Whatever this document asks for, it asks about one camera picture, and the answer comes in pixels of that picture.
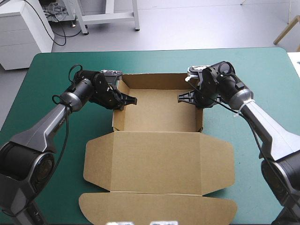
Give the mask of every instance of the power cord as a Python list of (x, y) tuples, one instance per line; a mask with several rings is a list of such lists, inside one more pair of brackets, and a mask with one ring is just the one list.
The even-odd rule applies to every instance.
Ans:
[[(40, 21), (42, 22), (42, 25), (43, 25), (43, 27), (44, 27), (44, 29), (45, 29), (45, 31), (47, 32), (47, 34), (48, 34), (48, 36), (49, 36), (49, 38), (55, 43), (55, 44), (57, 44), (58, 46), (65, 46), (66, 45), (66, 43), (67, 43), (67, 38), (70, 38), (70, 37), (75, 37), (75, 36), (77, 36), (78, 34), (80, 34), (80, 32), (81, 31), (79, 31), (78, 33), (76, 33), (75, 35), (71, 35), (71, 36), (66, 36), (66, 33), (65, 33), (65, 30), (64, 30), (64, 28), (63, 28), (63, 26), (62, 26), (62, 24), (60, 23), (60, 21), (58, 20), (58, 22), (59, 22), (59, 24), (60, 24), (60, 26), (61, 26), (61, 29), (62, 29), (62, 32), (63, 32), (63, 35), (60, 35), (60, 34), (57, 34), (57, 33), (55, 33), (55, 34), (57, 34), (58, 36), (61, 36), (61, 37), (64, 37), (64, 43), (63, 44), (59, 44), (59, 43), (57, 43), (52, 37), (51, 37), (51, 35), (49, 34), (49, 32), (48, 32), (48, 30), (47, 30), (47, 28), (46, 28), (46, 26), (45, 26), (45, 24), (44, 24), (44, 22), (43, 22), (43, 20), (42, 20), (42, 18), (40, 17), (40, 15), (38, 14), (38, 12), (36, 11), (36, 9), (27, 1), (27, 0), (23, 0), (23, 1), (25, 1), (34, 11), (35, 11), (35, 13), (37, 14), (37, 16), (38, 16), (38, 18), (40, 19)], [(55, 15), (54, 14), (52, 14), (52, 13), (50, 13), (50, 12), (46, 12), (46, 13), (48, 13), (49, 15), (47, 15), (47, 16), (54, 16), (54, 18), (56, 18), (55, 17)]]

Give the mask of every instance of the open cardboard box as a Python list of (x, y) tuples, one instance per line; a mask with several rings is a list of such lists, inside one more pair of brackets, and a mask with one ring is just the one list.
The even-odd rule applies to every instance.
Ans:
[(203, 112), (177, 95), (186, 74), (123, 75), (118, 88), (138, 99), (113, 112), (114, 132), (87, 144), (84, 178), (110, 193), (79, 199), (93, 224), (177, 221), (227, 225), (235, 202), (203, 197), (234, 183), (232, 145), (201, 134)]

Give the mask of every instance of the green tabletop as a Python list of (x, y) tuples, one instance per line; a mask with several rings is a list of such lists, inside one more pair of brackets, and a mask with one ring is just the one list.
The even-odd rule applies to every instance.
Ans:
[[(84, 69), (122, 70), (124, 73), (186, 72), (191, 65), (231, 62), (239, 78), (254, 92), (255, 100), (287, 130), (300, 135), (300, 79), (281, 48), (209, 49), (140, 52), (66, 52), (37, 55), (0, 131), (0, 144), (30, 128), (54, 104), (53, 94), (69, 85), (68, 70), (74, 64)], [(78, 197), (103, 189), (83, 179), (85, 144), (112, 132), (112, 111), (87, 103), (70, 116), (70, 133), (62, 162), (38, 196), (37, 203), (49, 223), (85, 224)], [(233, 224), (270, 223), (282, 207), (263, 179), (259, 150), (246, 122), (216, 105), (204, 111), (205, 134), (231, 142), (234, 146), (236, 182), (209, 196), (233, 199), (238, 212)], [(55, 137), (58, 151), (65, 129)], [(10, 219), (0, 214), (0, 223)]]

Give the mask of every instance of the floor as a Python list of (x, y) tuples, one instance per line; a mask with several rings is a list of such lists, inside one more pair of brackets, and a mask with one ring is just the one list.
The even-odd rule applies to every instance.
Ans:
[[(138, 0), (141, 30), (132, 22), (90, 25), (89, 35), (68, 38), (53, 52), (172, 50), (236, 47), (272, 47), (285, 28), (288, 0)], [(105, 0), (81, 0), (85, 14), (103, 13)], [(115, 12), (131, 10), (131, 0), (115, 0)], [(300, 12), (292, 3), (292, 18)], [(64, 23), (68, 35), (79, 30)], [(60, 26), (52, 28), (62, 33)], [(278, 46), (294, 52), (300, 32), (296, 26)], [(56, 37), (57, 42), (63, 38)], [(26, 75), (26, 69), (5, 71), (0, 67), (0, 129)]]

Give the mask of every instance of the black wire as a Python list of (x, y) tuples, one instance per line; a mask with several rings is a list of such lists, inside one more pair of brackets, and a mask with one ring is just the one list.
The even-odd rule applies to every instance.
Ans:
[[(46, 30), (46, 32), (47, 32), (49, 38), (50, 38), (55, 44), (57, 44), (57, 45), (59, 45), (59, 46), (64, 46), (64, 45), (66, 45), (66, 43), (67, 43), (67, 38), (65, 37), (65, 42), (64, 42), (63, 44), (57, 43), (57, 42), (51, 37), (51, 35), (49, 34), (49, 32), (48, 32), (48, 30), (47, 30), (47, 28), (46, 28), (44, 22), (42, 21), (42, 18), (40, 17), (40, 15), (39, 15), (38, 12), (36, 11), (36, 9), (35, 9), (35, 8), (34, 8), (27, 0), (23, 0), (23, 1), (25, 1), (28, 5), (30, 5), (30, 7), (35, 11), (35, 13), (37, 14), (39, 20), (42, 22), (42, 25), (43, 25), (44, 29)], [(66, 35), (66, 34), (65, 34), (65, 30), (63, 29), (62, 25), (61, 25), (61, 28), (62, 28), (62, 32), (64, 33), (64, 35)]]
[[(200, 91), (199, 91), (192, 83), (190, 83), (189, 81), (188, 81), (188, 83), (193, 87), (193, 89), (194, 89), (195, 91), (201, 93), (201, 92), (200, 92)], [(231, 112), (233, 112), (233, 113), (235, 113), (235, 114), (238, 113), (237, 111), (235, 111), (235, 110), (233, 110), (233, 109), (227, 107), (226, 105), (224, 105), (224, 104), (222, 104), (222, 103), (220, 103), (220, 102), (218, 102), (218, 101), (216, 101), (216, 100), (214, 100), (214, 99), (212, 99), (212, 98), (210, 98), (210, 97), (208, 97), (208, 98), (209, 98), (210, 100), (214, 101), (215, 103), (221, 105), (221, 106), (224, 107), (225, 109), (227, 109), (227, 110), (229, 110), (229, 111), (231, 111)], [(290, 192), (290, 190), (288, 189), (288, 187), (285, 185), (284, 181), (281, 179), (281, 177), (277, 174), (277, 172), (276, 172), (275, 169), (273, 168), (273, 166), (272, 166), (271, 162), (269, 161), (269, 159), (265, 156), (265, 154), (264, 154), (264, 152), (263, 152), (263, 150), (262, 150), (262, 147), (261, 147), (261, 145), (260, 145), (260, 143), (259, 143), (259, 141), (258, 141), (258, 137), (257, 137), (257, 134), (256, 134), (256, 132), (255, 132), (255, 130), (254, 130), (254, 127), (253, 127), (253, 125), (251, 124), (251, 121), (250, 121), (248, 118), (246, 118), (244, 115), (240, 114), (240, 113), (238, 113), (238, 115), (239, 115), (240, 117), (242, 117), (242, 118), (247, 122), (247, 124), (249, 125), (249, 127), (250, 127), (250, 129), (251, 129), (251, 131), (252, 131), (252, 134), (253, 134), (253, 136), (254, 136), (255, 142), (256, 142), (256, 144), (257, 144), (257, 147), (258, 147), (260, 153), (262, 154), (263, 159), (267, 162), (268, 166), (271, 168), (272, 172), (275, 174), (275, 176), (277, 177), (277, 179), (280, 181), (280, 183), (282, 184), (282, 186), (284, 187), (284, 189), (286, 190), (286, 192), (288, 193), (288, 195), (293, 199), (293, 201), (295, 202), (295, 204), (296, 204), (296, 205), (299, 207), (299, 209), (300, 209), (300, 203), (298, 203), (297, 199), (292, 195), (292, 193)]]
[[(48, 16), (52, 16), (52, 18), (55, 18), (55, 19), (57, 20), (58, 23), (61, 23), (61, 21), (59, 21), (59, 20), (55, 17), (55, 15), (54, 15), (53, 13), (50, 13), (50, 12), (45, 11), (45, 10), (44, 10), (44, 13), (48, 13), (48, 14), (49, 14)], [(74, 35), (66, 35), (65, 32), (64, 32), (64, 35), (58, 34), (58, 33), (54, 32), (54, 31), (52, 31), (52, 32), (53, 32), (54, 34), (58, 35), (58, 36), (63, 37), (63, 38), (72, 38), (72, 37), (75, 37), (75, 36), (77, 36), (78, 34), (80, 34), (81, 30), (78, 31), (78, 33), (76, 33), (76, 34), (74, 34)]]
[(69, 81), (72, 83), (72, 86), (73, 86), (73, 87), (72, 87), (72, 90), (74, 90), (74, 88), (75, 88), (75, 82), (74, 82), (73, 80), (71, 80), (70, 75), (71, 75), (72, 70), (73, 70), (75, 67), (80, 67), (80, 70), (79, 70), (79, 71), (81, 71), (81, 70), (83, 69), (82, 65), (80, 65), (80, 64), (75, 64), (75, 65), (73, 65), (73, 66), (70, 68), (67, 77), (68, 77)]
[(54, 32), (54, 31), (53, 31), (53, 33), (56, 34), (56, 35), (58, 35), (58, 36), (61, 36), (61, 37), (72, 38), (72, 37), (75, 37), (75, 36), (77, 36), (78, 34), (80, 34), (80, 33), (81, 33), (81, 30), (78, 31), (78, 33), (76, 33), (76, 34), (74, 34), (74, 35), (67, 35), (67, 36), (58, 34), (58, 33)]
[(65, 149), (66, 149), (66, 145), (67, 145), (67, 141), (68, 141), (68, 136), (69, 136), (69, 119), (68, 119), (68, 114), (69, 114), (69, 107), (66, 105), (66, 116), (65, 116), (65, 119), (66, 119), (66, 136), (65, 136), (65, 140), (64, 140), (64, 143), (62, 145), (62, 149), (61, 149), (61, 152), (60, 152), (60, 156), (59, 158), (57, 159), (57, 162), (54, 166), (54, 169), (49, 177), (49, 180), (51, 179), (51, 177), (53, 176), (54, 172), (56, 171), (58, 165), (60, 164), (60, 161), (61, 161), (61, 158), (65, 152)]

